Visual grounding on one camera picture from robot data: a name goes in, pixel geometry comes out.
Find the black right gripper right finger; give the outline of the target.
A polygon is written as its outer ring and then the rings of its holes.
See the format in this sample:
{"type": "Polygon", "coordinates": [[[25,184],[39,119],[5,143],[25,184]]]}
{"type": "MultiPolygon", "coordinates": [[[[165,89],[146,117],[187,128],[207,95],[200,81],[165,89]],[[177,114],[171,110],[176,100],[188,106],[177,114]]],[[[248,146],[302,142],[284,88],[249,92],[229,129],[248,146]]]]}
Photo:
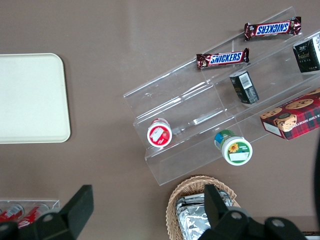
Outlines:
{"type": "Polygon", "coordinates": [[[237,207],[227,207],[214,185],[204,187],[204,210],[210,224],[200,240],[244,240],[249,217],[237,207]]]}

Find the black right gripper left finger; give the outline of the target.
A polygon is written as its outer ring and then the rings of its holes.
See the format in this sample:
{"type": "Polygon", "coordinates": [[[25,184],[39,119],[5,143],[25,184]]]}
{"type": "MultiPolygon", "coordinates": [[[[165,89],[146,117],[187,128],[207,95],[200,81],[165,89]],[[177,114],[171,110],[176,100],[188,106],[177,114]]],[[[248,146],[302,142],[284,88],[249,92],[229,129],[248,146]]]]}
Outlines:
{"type": "Polygon", "coordinates": [[[76,240],[94,211],[93,186],[83,185],[58,211],[25,228],[26,240],[76,240]]]}

